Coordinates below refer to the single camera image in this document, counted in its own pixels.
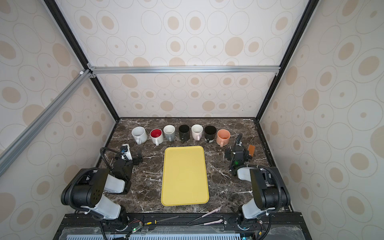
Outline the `cream and peach mug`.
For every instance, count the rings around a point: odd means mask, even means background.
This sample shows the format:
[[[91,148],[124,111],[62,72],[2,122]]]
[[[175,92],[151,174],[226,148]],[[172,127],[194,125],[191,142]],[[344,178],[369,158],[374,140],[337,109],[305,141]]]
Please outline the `cream and peach mug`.
[[[220,129],[217,132],[216,141],[217,144],[222,148],[226,146],[230,141],[231,133],[228,130]]]

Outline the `black mug white base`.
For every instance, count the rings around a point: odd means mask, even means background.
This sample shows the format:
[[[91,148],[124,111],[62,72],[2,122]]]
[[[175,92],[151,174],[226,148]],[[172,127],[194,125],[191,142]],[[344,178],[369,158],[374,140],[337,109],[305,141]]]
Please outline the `black mug white base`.
[[[215,140],[217,128],[214,126],[206,126],[204,128],[204,137],[206,143],[212,143]]]

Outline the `white speckled mug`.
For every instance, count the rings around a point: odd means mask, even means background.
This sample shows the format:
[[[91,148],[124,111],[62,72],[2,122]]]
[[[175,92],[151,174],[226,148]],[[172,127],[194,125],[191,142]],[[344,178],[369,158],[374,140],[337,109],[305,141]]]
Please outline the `white speckled mug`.
[[[135,127],[132,130],[132,136],[138,145],[145,143],[148,139],[147,132],[144,127]]]

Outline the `white mug red inside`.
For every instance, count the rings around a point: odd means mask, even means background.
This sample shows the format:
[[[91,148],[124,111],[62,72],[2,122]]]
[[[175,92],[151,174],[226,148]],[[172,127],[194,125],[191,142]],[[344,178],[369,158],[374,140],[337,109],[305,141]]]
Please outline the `white mug red inside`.
[[[159,146],[164,141],[163,131],[161,129],[153,129],[150,132],[152,142]]]

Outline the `pink mug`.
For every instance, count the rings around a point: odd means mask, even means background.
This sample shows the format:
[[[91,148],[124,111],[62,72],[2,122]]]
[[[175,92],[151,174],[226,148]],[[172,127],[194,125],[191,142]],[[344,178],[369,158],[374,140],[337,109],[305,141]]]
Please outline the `pink mug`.
[[[203,136],[204,128],[201,125],[195,124],[191,127],[192,137],[195,141],[200,141]]]

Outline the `grey mug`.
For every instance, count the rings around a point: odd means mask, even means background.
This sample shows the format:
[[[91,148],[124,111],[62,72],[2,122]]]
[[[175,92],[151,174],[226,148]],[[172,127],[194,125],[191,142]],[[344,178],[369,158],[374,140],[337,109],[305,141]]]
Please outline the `grey mug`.
[[[176,138],[176,128],[173,125],[167,125],[163,128],[165,139],[169,142],[173,142]]]

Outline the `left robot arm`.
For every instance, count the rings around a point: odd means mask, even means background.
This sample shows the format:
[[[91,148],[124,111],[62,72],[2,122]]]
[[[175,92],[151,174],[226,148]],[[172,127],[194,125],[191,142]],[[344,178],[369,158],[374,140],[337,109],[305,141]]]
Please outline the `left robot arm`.
[[[80,169],[61,194],[61,203],[99,221],[127,224],[125,208],[107,198],[104,193],[126,195],[132,185],[133,167],[143,162],[142,150],[133,157],[130,146],[124,144],[119,151],[102,147],[101,157],[106,168]]]

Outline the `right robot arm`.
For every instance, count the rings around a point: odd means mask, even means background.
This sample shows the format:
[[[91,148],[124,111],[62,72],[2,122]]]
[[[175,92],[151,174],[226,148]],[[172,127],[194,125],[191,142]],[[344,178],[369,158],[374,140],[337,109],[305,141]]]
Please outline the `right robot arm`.
[[[252,157],[242,145],[227,148],[224,157],[230,161],[232,175],[252,185],[253,198],[239,208],[238,222],[259,219],[290,205],[290,194],[276,167],[247,164]]]

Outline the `orange small bottle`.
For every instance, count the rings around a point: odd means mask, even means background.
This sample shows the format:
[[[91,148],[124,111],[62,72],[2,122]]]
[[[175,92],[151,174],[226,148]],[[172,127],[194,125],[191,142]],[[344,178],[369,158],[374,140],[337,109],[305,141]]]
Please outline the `orange small bottle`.
[[[255,146],[253,146],[253,145],[249,145],[249,147],[248,147],[248,151],[249,151],[249,155],[250,155],[251,157],[254,156],[255,149],[256,149]]]

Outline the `yellow plastic tray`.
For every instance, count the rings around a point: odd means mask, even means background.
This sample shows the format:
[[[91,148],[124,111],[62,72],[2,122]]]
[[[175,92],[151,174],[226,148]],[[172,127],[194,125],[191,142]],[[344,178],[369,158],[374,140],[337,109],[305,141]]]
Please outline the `yellow plastic tray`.
[[[204,148],[167,148],[164,155],[162,205],[199,205],[207,203],[209,199]]]

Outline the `yellow handled screwdriver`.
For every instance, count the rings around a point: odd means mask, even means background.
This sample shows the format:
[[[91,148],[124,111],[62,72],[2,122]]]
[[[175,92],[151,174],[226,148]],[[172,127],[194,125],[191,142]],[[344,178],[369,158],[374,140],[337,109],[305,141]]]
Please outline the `yellow handled screwdriver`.
[[[173,219],[177,219],[177,218],[179,218],[179,216],[174,216],[174,217],[170,217],[170,218],[166,218],[166,219],[161,219],[161,220],[154,220],[154,221],[145,223],[145,226],[156,225],[158,223],[167,222],[167,221],[170,221],[170,220],[173,220]]]

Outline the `pink handled tweezers upper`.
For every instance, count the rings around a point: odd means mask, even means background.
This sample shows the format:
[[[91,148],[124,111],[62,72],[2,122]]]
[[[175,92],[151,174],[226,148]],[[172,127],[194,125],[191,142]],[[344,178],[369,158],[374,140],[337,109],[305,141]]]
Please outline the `pink handled tweezers upper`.
[[[208,212],[208,213],[206,213],[206,214],[204,214],[204,215],[202,215],[202,216],[200,216],[200,217],[198,217],[198,218],[196,218],[196,219],[190,221],[189,223],[187,223],[187,227],[188,227],[191,223],[193,223],[193,222],[195,222],[195,221],[197,221],[197,220],[200,220],[200,219],[202,219],[202,218],[205,218],[205,217],[207,217],[207,216],[209,216],[209,215],[211,215],[211,214],[217,213],[220,209],[221,209],[221,208],[214,209],[214,210],[212,210],[212,211],[210,211],[210,212]]]

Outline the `black base frame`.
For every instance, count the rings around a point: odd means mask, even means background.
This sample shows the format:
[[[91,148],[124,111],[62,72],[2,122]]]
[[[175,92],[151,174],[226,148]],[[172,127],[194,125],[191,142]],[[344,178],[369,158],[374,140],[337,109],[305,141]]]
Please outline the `black base frame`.
[[[64,216],[55,240],[309,240],[309,229],[300,213],[271,213],[261,219],[238,222],[235,213],[129,214],[127,226],[100,222],[82,214]],[[145,226],[154,220],[179,216]]]

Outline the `horizontal aluminium rail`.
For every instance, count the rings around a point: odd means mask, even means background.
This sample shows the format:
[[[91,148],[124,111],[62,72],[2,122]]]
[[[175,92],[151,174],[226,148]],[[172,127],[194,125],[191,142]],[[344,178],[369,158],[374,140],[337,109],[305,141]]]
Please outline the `horizontal aluminium rail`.
[[[91,67],[95,74],[278,73],[279,66]]]

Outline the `left slanted aluminium rail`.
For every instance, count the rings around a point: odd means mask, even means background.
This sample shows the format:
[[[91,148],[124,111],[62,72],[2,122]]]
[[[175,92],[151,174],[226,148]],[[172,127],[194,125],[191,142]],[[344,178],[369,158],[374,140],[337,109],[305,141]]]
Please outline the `left slanted aluminium rail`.
[[[84,69],[66,88],[45,108],[41,114],[9,145],[1,154],[1,175],[20,156],[25,148],[40,133],[47,123],[59,112],[68,99],[86,79],[91,77],[91,71]]]

